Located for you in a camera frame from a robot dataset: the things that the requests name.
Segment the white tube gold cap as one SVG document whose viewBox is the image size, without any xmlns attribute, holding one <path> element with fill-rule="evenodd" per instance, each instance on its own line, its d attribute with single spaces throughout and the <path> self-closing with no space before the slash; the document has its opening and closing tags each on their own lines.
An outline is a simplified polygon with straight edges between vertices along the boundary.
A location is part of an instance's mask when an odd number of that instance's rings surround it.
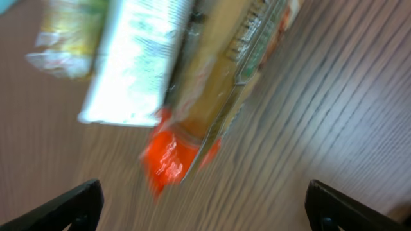
<svg viewBox="0 0 411 231">
<path fill-rule="evenodd" d="M 95 72 L 78 120 L 153 127 L 161 108 L 193 2 L 111 1 Z"/>
</svg>

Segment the orange spaghetti packet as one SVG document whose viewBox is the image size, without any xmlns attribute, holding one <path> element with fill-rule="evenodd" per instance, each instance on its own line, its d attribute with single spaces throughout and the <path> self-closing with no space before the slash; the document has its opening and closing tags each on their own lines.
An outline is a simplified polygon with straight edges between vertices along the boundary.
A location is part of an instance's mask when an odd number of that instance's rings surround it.
<svg viewBox="0 0 411 231">
<path fill-rule="evenodd" d="M 142 161 L 155 197 L 210 163 L 302 0 L 197 1 Z"/>
</svg>

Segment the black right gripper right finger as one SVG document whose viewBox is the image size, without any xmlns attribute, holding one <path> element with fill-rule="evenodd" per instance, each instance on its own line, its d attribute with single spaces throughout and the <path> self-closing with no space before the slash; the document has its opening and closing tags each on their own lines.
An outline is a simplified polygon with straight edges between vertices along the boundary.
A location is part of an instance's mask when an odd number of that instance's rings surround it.
<svg viewBox="0 0 411 231">
<path fill-rule="evenodd" d="M 304 208 L 312 230 L 408 229 L 407 219 L 398 223 L 319 180 L 309 182 Z"/>
</svg>

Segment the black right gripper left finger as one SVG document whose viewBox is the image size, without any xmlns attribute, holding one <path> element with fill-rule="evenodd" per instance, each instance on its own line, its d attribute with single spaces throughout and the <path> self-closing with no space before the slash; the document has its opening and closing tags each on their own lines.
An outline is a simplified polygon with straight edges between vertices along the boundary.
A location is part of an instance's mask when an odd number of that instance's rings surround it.
<svg viewBox="0 0 411 231">
<path fill-rule="evenodd" d="M 97 229 L 104 205 L 100 181 L 92 179 L 18 218 L 1 225 L 3 231 Z"/>
</svg>

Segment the mint green tissue pack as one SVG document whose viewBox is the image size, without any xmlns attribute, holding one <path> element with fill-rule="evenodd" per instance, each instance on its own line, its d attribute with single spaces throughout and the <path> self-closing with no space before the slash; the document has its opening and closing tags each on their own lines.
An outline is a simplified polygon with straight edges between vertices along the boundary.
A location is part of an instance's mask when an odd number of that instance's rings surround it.
<svg viewBox="0 0 411 231">
<path fill-rule="evenodd" d="M 0 15 L 6 13 L 18 0 L 0 0 Z"/>
</svg>

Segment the green drink carton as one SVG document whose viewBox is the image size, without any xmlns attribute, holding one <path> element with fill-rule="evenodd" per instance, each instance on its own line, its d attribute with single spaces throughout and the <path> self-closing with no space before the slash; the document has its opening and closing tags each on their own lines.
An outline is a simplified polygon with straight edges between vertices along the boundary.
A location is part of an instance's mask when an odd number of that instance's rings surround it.
<svg viewBox="0 0 411 231">
<path fill-rule="evenodd" d="M 108 12 L 108 0 L 46 0 L 34 53 L 27 61 L 56 78 L 91 75 Z"/>
</svg>

